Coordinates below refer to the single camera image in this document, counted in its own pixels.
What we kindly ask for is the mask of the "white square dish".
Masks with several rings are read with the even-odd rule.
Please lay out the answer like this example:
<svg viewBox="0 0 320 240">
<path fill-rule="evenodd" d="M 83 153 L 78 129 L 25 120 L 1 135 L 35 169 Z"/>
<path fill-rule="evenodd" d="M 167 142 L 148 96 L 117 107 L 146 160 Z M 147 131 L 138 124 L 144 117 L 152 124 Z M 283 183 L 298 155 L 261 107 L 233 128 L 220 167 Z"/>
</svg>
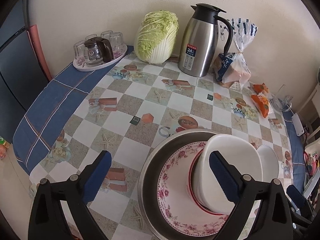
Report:
<svg viewBox="0 0 320 240">
<path fill-rule="evenodd" d="M 218 134 L 211 137 L 192 168 L 190 179 L 195 199 L 212 213 L 228 215 L 239 201 L 241 176 L 263 180 L 257 150 L 239 137 Z"/>
</svg>

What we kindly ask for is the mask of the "pink floral plate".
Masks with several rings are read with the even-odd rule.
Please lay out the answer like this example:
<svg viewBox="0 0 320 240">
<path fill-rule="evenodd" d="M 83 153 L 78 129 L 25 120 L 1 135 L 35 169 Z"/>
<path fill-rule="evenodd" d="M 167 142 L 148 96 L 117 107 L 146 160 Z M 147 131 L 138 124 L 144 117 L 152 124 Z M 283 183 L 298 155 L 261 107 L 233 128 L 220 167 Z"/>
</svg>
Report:
<svg viewBox="0 0 320 240">
<path fill-rule="evenodd" d="M 204 211 L 192 198 L 189 170 L 202 153 L 205 141 L 189 143 L 176 150 L 165 162 L 157 182 L 157 202 L 166 222 L 176 231 L 192 237 L 218 233 L 226 215 Z"/>
</svg>

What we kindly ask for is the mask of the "stainless steel round plate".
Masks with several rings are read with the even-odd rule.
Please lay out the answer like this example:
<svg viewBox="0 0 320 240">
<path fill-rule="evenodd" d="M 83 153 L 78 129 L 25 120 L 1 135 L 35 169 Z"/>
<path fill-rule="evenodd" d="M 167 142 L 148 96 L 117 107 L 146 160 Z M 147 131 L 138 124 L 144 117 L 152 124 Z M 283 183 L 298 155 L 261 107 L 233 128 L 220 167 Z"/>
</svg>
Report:
<svg viewBox="0 0 320 240">
<path fill-rule="evenodd" d="M 147 157 L 138 181 L 138 203 L 150 231 L 158 239 L 213 239 L 214 235 L 192 237 L 173 229 L 164 219 L 157 202 L 157 182 L 163 165 L 179 148 L 198 141 L 207 142 L 216 133 L 208 129 L 178 132 L 160 142 Z"/>
</svg>

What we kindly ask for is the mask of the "checkered plastic table cover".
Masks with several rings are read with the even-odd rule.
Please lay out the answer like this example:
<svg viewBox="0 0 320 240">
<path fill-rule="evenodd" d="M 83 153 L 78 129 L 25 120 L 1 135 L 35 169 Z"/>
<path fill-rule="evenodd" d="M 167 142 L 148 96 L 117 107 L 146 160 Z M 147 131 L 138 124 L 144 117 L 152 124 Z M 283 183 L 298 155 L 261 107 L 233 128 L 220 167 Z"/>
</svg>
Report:
<svg viewBox="0 0 320 240">
<path fill-rule="evenodd" d="M 64 181 L 112 154 L 112 172 L 88 208 L 109 239 L 152 239 L 138 207 L 137 185 L 144 161 L 167 136 L 189 127 L 235 135 L 267 145 L 279 160 L 279 179 L 292 184 L 289 137 L 283 116 L 263 118 L 252 102 L 252 85 L 221 87 L 212 74 L 196 78 L 174 61 L 161 66 L 127 55 L 108 72 L 63 122 L 50 152 L 30 174 L 31 192 L 42 178 Z"/>
</svg>

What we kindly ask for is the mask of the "white power adapter box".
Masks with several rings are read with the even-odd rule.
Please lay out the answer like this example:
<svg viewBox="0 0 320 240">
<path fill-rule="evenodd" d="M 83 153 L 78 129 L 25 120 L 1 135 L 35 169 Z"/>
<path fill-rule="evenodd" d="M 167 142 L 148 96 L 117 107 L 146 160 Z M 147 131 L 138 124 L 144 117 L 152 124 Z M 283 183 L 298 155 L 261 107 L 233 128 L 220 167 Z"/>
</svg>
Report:
<svg viewBox="0 0 320 240">
<path fill-rule="evenodd" d="M 302 125 L 302 122 L 299 118 L 299 115 L 297 113 L 295 113 L 293 116 L 292 116 L 292 119 L 291 119 L 292 123 L 293 123 L 293 126 L 295 128 L 295 131 L 296 131 L 296 135 L 298 137 L 301 137 L 305 131 L 304 131 L 304 127 Z"/>
</svg>

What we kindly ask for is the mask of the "orange snack packet front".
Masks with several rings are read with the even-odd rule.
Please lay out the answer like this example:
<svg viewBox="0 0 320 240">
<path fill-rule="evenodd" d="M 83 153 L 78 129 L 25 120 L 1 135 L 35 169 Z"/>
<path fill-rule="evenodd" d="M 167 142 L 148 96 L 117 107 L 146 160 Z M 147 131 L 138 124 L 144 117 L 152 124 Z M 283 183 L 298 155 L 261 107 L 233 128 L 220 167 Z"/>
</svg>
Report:
<svg viewBox="0 0 320 240">
<path fill-rule="evenodd" d="M 261 116 L 263 118 L 267 118 L 270 112 L 270 103 L 268 98 L 263 93 L 260 93 L 258 95 L 251 95 L 251 99 Z"/>
</svg>

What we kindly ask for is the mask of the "orange snack packet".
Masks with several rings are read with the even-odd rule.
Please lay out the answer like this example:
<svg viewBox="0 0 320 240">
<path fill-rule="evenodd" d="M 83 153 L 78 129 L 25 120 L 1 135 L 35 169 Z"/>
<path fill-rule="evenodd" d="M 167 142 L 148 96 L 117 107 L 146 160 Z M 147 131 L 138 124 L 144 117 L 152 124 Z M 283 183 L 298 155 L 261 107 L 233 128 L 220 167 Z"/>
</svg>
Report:
<svg viewBox="0 0 320 240">
<path fill-rule="evenodd" d="M 263 93 L 264 95 L 267 95 L 269 93 L 269 89 L 264 83 L 254 84 L 252 87 L 254 92 L 257 94 Z"/>
<path fill-rule="evenodd" d="M 270 103 L 268 98 L 263 93 L 260 93 L 258 95 L 251 95 L 251 99 L 261 116 L 263 118 L 267 118 L 270 112 Z"/>
</svg>

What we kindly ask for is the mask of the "clear glass mug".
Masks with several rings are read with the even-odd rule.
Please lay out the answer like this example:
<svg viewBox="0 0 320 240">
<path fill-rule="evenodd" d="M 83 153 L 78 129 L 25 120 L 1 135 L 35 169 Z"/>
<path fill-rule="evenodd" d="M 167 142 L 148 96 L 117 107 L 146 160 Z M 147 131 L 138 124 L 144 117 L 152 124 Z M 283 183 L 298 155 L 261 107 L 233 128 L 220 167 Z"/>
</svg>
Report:
<svg viewBox="0 0 320 240">
<path fill-rule="evenodd" d="M 292 109 L 293 96 L 289 94 L 287 87 L 283 84 L 272 96 L 271 105 L 277 112 L 288 112 Z"/>
</svg>

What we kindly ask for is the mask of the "orange snack packet back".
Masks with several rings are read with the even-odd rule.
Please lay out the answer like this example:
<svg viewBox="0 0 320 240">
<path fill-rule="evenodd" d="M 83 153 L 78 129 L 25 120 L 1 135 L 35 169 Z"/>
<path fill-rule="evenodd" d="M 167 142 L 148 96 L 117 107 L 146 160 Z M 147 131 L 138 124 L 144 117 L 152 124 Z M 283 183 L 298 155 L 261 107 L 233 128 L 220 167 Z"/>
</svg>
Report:
<svg viewBox="0 0 320 240">
<path fill-rule="evenodd" d="M 264 83 L 254 84 L 252 87 L 254 92 L 257 94 L 263 93 L 264 95 L 267 95 L 269 93 L 269 89 Z"/>
</svg>

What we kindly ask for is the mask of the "oval floral tray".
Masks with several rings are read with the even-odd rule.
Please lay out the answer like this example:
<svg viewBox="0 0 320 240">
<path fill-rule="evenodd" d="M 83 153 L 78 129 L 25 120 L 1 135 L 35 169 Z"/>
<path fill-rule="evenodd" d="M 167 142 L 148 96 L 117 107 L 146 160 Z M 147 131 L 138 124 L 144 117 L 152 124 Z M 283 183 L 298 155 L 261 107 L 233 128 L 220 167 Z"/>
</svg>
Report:
<svg viewBox="0 0 320 240">
<path fill-rule="evenodd" d="M 73 67 L 81 72 L 91 72 L 94 70 L 100 70 L 103 68 L 110 67 L 116 63 L 118 63 L 121 59 L 124 58 L 128 50 L 128 46 L 126 44 L 123 44 L 120 47 L 120 54 L 116 58 L 114 58 L 111 61 L 105 62 L 101 58 L 97 62 L 93 62 L 92 64 L 88 64 L 88 62 L 84 61 L 83 63 L 80 63 L 77 59 L 73 60 Z"/>
</svg>

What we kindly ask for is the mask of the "sliced bread in bag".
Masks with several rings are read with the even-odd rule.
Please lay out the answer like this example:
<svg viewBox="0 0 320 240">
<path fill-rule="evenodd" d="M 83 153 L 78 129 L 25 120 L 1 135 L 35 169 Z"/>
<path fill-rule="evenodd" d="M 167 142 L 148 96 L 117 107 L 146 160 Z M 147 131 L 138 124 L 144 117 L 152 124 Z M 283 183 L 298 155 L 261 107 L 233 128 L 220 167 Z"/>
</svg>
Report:
<svg viewBox="0 0 320 240">
<path fill-rule="evenodd" d="M 253 42 L 258 27 L 247 18 L 233 18 L 229 23 L 233 29 L 236 52 L 217 55 L 213 71 L 219 85 L 241 91 L 251 77 L 243 52 Z"/>
</svg>

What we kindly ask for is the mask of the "dark blue refrigerator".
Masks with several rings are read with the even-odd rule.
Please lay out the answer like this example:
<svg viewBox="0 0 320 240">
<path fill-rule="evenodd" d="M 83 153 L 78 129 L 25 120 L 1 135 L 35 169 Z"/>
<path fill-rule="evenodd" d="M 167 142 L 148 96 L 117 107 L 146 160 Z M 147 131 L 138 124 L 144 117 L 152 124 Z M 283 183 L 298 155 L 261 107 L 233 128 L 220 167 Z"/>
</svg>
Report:
<svg viewBox="0 0 320 240">
<path fill-rule="evenodd" d="M 21 119 L 48 84 L 31 45 L 27 1 L 19 0 L 1 26 L 1 137 L 9 143 Z"/>
</svg>

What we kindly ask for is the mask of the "stainless steel thermos jug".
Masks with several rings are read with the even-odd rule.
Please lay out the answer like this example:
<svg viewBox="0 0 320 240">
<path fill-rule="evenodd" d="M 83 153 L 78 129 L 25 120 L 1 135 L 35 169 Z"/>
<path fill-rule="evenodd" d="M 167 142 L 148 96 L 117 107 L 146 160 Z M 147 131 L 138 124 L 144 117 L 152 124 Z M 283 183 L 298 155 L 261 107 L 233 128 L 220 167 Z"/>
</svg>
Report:
<svg viewBox="0 0 320 240">
<path fill-rule="evenodd" d="M 194 13 L 189 20 L 182 39 L 178 68 L 194 77 L 206 76 L 217 48 L 219 37 L 218 22 L 226 25 L 228 37 L 223 49 L 226 55 L 233 39 L 232 25 L 219 13 L 224 10 L 206 3 L 192 6 Z"/>
</svg>

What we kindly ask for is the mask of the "napa cabbage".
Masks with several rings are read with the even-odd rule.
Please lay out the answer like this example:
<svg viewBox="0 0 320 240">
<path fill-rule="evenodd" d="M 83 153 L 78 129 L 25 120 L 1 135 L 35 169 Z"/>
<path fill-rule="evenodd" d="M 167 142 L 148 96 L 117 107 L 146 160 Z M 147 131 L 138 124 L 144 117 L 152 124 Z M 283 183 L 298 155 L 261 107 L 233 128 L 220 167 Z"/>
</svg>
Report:
<svg viewBox="0 0 320 240">
<path fill-rule="evenodd" d="M 179 29 L 175 13 L 158 10 L 144 16 L 134 41 L 137 57 L 149 64 L 162 64 L 171 56 Z"/>
</svg>

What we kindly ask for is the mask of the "pink foam tube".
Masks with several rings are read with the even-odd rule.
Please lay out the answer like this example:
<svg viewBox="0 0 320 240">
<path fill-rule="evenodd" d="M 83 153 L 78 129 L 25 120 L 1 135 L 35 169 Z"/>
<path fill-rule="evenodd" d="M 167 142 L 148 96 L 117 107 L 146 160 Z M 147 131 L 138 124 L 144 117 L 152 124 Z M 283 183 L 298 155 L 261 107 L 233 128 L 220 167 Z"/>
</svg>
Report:
<svg viewBox="0 0 320 240">
<path fill-rule="evenodd" d="M 46 58 L 44 57 L 44 53 L 42 50 L 38 27 L 37 25 L 31 25 L 28 30 L 29 39 L 31 42 L 31 46 L 33 48 L 33 51 L 35 53 L 35 56 L 37 58 L 37 61 L 40 65 L 41 70 L 43 71 L 45 77 L 50 82 L 52 80 L 52 75 L 50 73 L 50 70 L 48 68 Z"/>
</svg>

